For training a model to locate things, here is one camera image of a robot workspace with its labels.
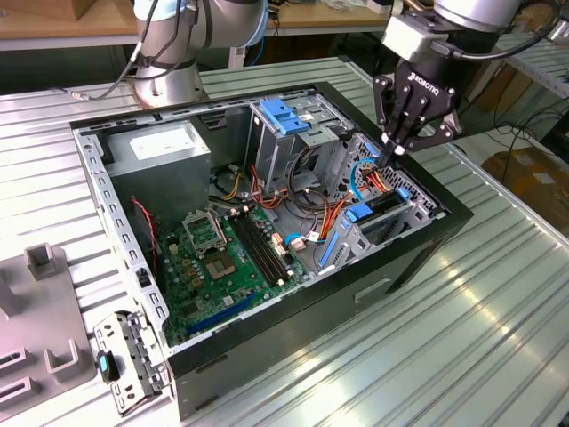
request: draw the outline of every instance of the cardboard box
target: cardboard box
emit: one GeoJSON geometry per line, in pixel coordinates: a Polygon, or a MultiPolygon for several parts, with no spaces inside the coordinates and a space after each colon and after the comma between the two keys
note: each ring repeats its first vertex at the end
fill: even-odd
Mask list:
{"type": "Polygon", "coordinates": [[[0,0],[0,8],[50,16],[61,20],[79,20],[96,0],[0,0]]]}
{"type": "MultiPolygon", "coordinates": [[[[496,180],[508,153],[488,158],[482,167],[496,180]]],[[[512,151],[504,185],[537,214],[569,237],[569,166],[534,147],[512,151]]]]}

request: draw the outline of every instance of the black cable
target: black cable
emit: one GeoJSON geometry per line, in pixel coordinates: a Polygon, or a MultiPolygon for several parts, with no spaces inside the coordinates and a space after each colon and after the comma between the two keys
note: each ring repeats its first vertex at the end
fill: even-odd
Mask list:
{"type": "Polygon", "coordinates": [[[217,197],[217,196],[209,196],[208,198],[212,203],[215,203],[216,205],[227,205],[228,209],[231,209],[233,207],[240,207],[240,206],[249,205],[248,203],[244,203],[244,202],[233,202],[230,200],[223,200],[221,197],[217,197]]]}
{"type": "Polygon", "coordinates": [[[273,22],[275,23],[275,32],[273,33],[274,36],[278,36],[278,28],[281,26],[281,21],[278,18],[278,15],[275,18],[272,18],[273,22]]]}
{"type": "Polygon", "coordinates": [[[456,60],[470,60],[473,62],[480,62],[485,60],[503,60],[505,58],[509,58],[510,56],[516,55],[535,44],[538,44],[557,25],[557,22],[561,18],[563,7],[561,3],[556,0],[530,0],[529,2],[522,4],[518,12],[521,12],[524,8],[533,4],[548,4],[553,9],[554,14],[553,18],[550,20],[549,25],[546,28],[539,30],[537,33],[535,33],[535,36],[529,40],[507,51],[497,53],[468,53],[460,50],[455,50],[452,52],[452,56],[456,60]]]}
{"type": "MultiPolygon", "coordinates": [[[[491,140],[493,140],[493,141],[496,142],[497,144],[501,145],[503,148],[509,149],[509,146],[508,146],[508,145],[506,145],[506,144],[504,144],[503,142],[501,142],[500,140],[497,140],[496,138],[494,138],[489,132],[485,132],[485,134],[488,135],[488,137],[489,137],[491,140]]],[[[539,151],[541,151],[543,154],[545,154],[545,155],[547,155],[547,156],[552,156],[552,157],[555,156],[555,154],[553,154],[553,153],[548,153],[547,151],[545,151],[545,150],[543,150],[543,149],[540,149],[537,145],[535,145],[535,144],[534,144],[533,142],[531,142],[531,141],[528,141],[528,143],[532,144],[532,146],[533,146],[535,149],[538,149],[539,151]]]]}
{"type": "Polygon", "coordinates": [[[490,84],[496,79],[496,77],[500,74],[501,71],[502,71],[502,68],[496,70],[496,72],[492,75],[492,77],[490,77],[490,80],[488,80],[488,83],[486,83],[484,88],[472,99],[472,101],[469,102],[469,105],[467,105],[460,113],[458,113],[459,118],[464,116],[466,114],[466,112],[476,103],[476,101],[478,101],[480,99],[480,97],[486,93],[486,90],[490,87],[490,84]]]}
{"type": "Polygon", "coordinates": [[[287,198],[287,199],[284,201],[284,203],[283,203],[284,209],[286,209],[292,216],[295,216],[295,217],[300,218],[301,220],[303,220],[303,219],[305,218],[305,216],[298,215],[297,213],[294,213],[293,210],[286,204],[287,202],[288,202],[288,203],[293,203],[290,198],[287,198]]]}
{"type": "MultiPolygon", "coordinates": [[[[557,111],[556,109],[553,109],[553,112],[547,112],[547,111],[545,111],[545,110],[547,110],[547,109],[552,109],[552,108],[551,108],[551,107],[546,107],[543,111],[541,111],[541,110],[540,110],[540,111],[537,111],[537,112],[536,112],[536,113],[537,113],[537,116],[534,117],[534,118],[531,118],[531,117],[530,117],[530,118],[528,119],[528,122],[526,122],[526,123],[527,123],[526,125],[514,125],[514,124],[511,124],[511,123],[509,123],[509,122],[503,122],[503,123],[498,124],[494,129],[495,129],[498,133],[500,133],[500,134],[502,134],[502,135],[508,135],[508,134],[511,133],[512,135],[515,136],[516,133],[515,133],[514,129],[517,128],[519,131],[521,131],[521,133],[518,135],[518,138],[519,138],[520,140],[523,140],[523,141],[528,142],[529,144],[533,145],[536,149],[538,149],[539,151],[541,151],[541,152],[544,153],[544,154],[547,154],[548,156],[555,156],[555,155],[552,155],[551,153],[549,153],[548,151],[544,151],[544,150],[540,149],[540,148],[539,148],[538,146],[536,146],[536,145],[532,142],[532,140],[531,140],[531,138],[533,138],[534,140],[537,140],[537,136],[535,135],[535,133],[533,132],[533,130],[530,128],[530,126],[533,125],[533,124],[530,124],[529,122],[531,122],[532,120],[536,120],[536,119],[537,119],[537,120],[541,120],[541,121],[542,121],[542,120],[553,120],[553,119],[557,119],[557,120],[558,120],[558,119],[560,119],[560,118],[563,116],[563,114],[562,114],[560,111],[557,111]],[[506,127],[506,126],[509,127],[508,131],[503,132],[503,131],[501,130],[501,128],[506,127]]],[[[502,147],[504,147],[504,148],[506,148],[506,149],[509,149],[509,146],[508,146],[508,145],[506,145],[506,144],[504,144],[504,143],[498,141],[497,139],[495,139],[495,138],[494,138],[491,134],[489,134],[488,132],[486,132],[486,134],[487,134],[492,140],[494,140],[495,142],[497,142],[498,144],[500,144],[502,147]]]]}
{"type": "Polygon", "coordinates": [[[502,95],[501,95],[500,98],[498,99],[498,103],[496,104],[496,107],[495,107],[495,109],[494,109],[494,126],[495,126],[495,127],[498,126],[498,122],[499,122],[500,120],[502,120],[502,119],[509,113],[509,111],[517,104],[517,102],[522,99],[522,97],[527,93],[527,91],[528,91],[528,89],[530,88],[531,85],[532,85],[532,83],[530,83],[530,84],[514,99],[514,101],[513,101],[511,104],[509,104],[509,107],[506,109],[506,111],[504,111],[504,112],[501,114],[500,118],[498,119],[498,118],[496,118],[496,116],[497,116],[497,111],[498,111],[498,104],[500,103],[501,98],[502,98],[502,96],[504,96],[504,93],[505,93],[506,91],[504,91],[504,93],[502,93],[502,95]]]}
{"type": "Polygon", "coordinates": [[[217,189],[222,195],[228,196],[229,194],[231,194],[226,189],[221,187],[220,181],[217,178],[215,178],[214,180],[210,180],[210,183],[213,184],[215,189],[217,189]]]}
{"type": "Polygon", "coordinates": [[[136,48],[134,49],[135,53],[132,54],[131,58],[127,62],[126,66],[124,67],[123,72],[120,74],[120,76],[115,81],[115,83],[113,83],[103,94],[101,94],[99,96],[91,96],[91,95],[88,95],[86,93],[71,91],[69,89],[65,89],[62,87],[55,87],[53,89],[56,91],[61,91],[61,92],[67,93],[67,94],[71,95],[72,97],[74,97],[78,100],[82,100],[82,101],[98,101],[98,100],[102,100],[103,98],[107,98],[108,95],[111,92],[113,92],[121,84],[121,82],[126,78],[126,75],[134,67],[134,61],[136,60],[136,55],[138,54],[138,51],[140,50],[140,48],[142,47],[144,42],[146,41],[146,37],[148,35],[148,29],[150,28],[150,22],[152,21],[152,16],[154,15],[154,10],[156,9],[157,5],[158,5],[158,0],[154,0],[152,2],[152,5],[150,6],[150,10],[148,11],[148,17],[146,18],[145,27],[142,30],[142,35],[140,36],[140,40],[137,43],[136,48]]]}
{"type": "Polygon", "coordinates": [[[548,109],[553,109],[553,107],[555,107],[558,103],[563,102],[563,101],[567,101],[569,100],[569,97],[565,97],[560,101],[554,102],[553,104],[548,105],[547,107],[544,107],[542,109],[537,110],[535,113],[533,113],[525,122],[524,124],[520,127],[520,129],[517,131],[516,135],[514,136],[514,139],[512,140],[512,143],[509,146],[508,149],[508,155],[506,156],[506,165],[504,166],[504,171],[502,172],[501,175],[501,179],[500,182],[503,184],[505,179],[506,179],[506,175],[508,174],[508,168],[509,168],[509,161],[511,159],[511,155],[512,155],[512,151],[514,149],[514,144],[516,144],[517,138],[519,136],[519,134],[522,132],[522,129],[527,127],[527,125],[529,124],[530,121],[534,120],[536,117],[538,117],[541,113],[547,111],[548,109]]]}
{"type": "Polygon", "coordinates": [[[186,44],[186,49],[184,50],[184,53],[180,56],[180,58],[171,65],[171,67],[169,67],[166,71],[156,74],[154,76],[148,76],[148,77],[135,77],[135,76],[129,76],[127,77],[129,80],[137,80],[137,81],[146,81],[146,80],[154,80],[157,79],[159,77],[164,77],[169,75],[170,73],[172,73],[184,60],[184,58],[186,58],[186,55],[188,54],[189,51],[189,41],[192,37],[192,29],[194,28],[194,26],[191,26],[189,28],[189,32],[188,32],[188,43],[186,44]]]}
{"type": "Polygon", "coordinates": [[[494,112],[493,112],[493,123],[494,123],[494,127],[497,127],[496,124],[496,117],[498,115],[498,108],[500,107],[501,104],[501,99],[504,97],[504,95],[506,94],[506,92],[508,91],[508,87],[511,85],[511,83],[514,81],[514,78],[516,78],[517,73],[516,72],[512,72],[511,77],[509,78],[508,82],[504,85],[504,89],[501,91],[500,97],[498,98],[498,100],[496,101],[496,105],[494,105],[494,112]]]}
{"type": "Polygon", "coordinates": [[[162,46],[162,49],[160,49],[156,55],[148,58],[148,64],[150,66],[154,62],[156,62],[156,60],[160,58],[164,52],[166,52],[166,49],[172,46],[172,44],[176,41],[176,37],[178,36],[178,28],[180,26],[180,16],[181,16],[180,9],[181,9],[181,0],[176,0],[176,23],[174,24],[176,28],[174,29],[172,37],[170,37],[170,40],[168,40],[166,44],[162,46]]]}

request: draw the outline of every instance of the blue cable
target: blue cable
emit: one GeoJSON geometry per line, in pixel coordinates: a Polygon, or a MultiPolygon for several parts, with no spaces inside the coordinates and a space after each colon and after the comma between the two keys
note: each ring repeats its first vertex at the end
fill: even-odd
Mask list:
{"type": "Polygon", "coordinates": [[[300,235],[299,233],[291,234],[288,238],[286,238],[284,240],[284,244],[289,246],[294,239],[301,238],[301,237],[302,237],[302,235],[300,235]]]}
{"type": "Polygon", "coordinates": [[[364,200],[364,197],[361,195],[361,193],[359,192],[359,190],[357,189],[357,185],[356,185],[356,169],[357,166],[362,164],[362,163],[369,163],[369,162],[375,162],[375,158],[373,157],[366,157],[366,158],[362,158],[361,160],[357,161],[356,164],[354,165],[354,167],[352,167],[352,172],[349,175],[349,186],[352,188],[353,193],[356,195],[358,200],[364,200]]]}
{"type": "Polygon", "coordinates": [[[263,37],[260,40],[260,49],[259,49],[259,53],[257,53],[257,58],[255,58],[254,60],[252,60],[252,63],[249,64],[249,67],[252,67],[253,65],[255,65],[257,63],[257,61],[260,58],[260,55],[263,53],[263,47],[265,47],[265,37],[263,37]]]}

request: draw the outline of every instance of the motherboard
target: motherboard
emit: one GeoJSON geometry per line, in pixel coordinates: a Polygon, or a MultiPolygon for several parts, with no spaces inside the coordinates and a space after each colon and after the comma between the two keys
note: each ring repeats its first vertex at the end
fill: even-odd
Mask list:
{"type": "Polygon", "coordinates": [[[192,237],[212,236],[209,221],[194,222],[189,228],[192,234],[180,224],[157,240],[164,271],[163,296],[170,310],[164,326],[170,346],[309,279],[293,253],[276,250],[279,235],[262,208],[215,221],[227,244],[204,254],[196,250],[192,237]]]}

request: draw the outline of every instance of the open computer tower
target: open computer tower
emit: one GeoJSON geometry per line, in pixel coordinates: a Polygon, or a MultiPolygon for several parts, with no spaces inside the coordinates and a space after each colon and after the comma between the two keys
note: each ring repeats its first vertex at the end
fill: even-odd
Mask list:
{"type": "Polygon", "coordinates": [[[471,212],[329,84],[72,124],[137,310],[96,328],[121,415],[186,418],[404,286],[471,212]]]}

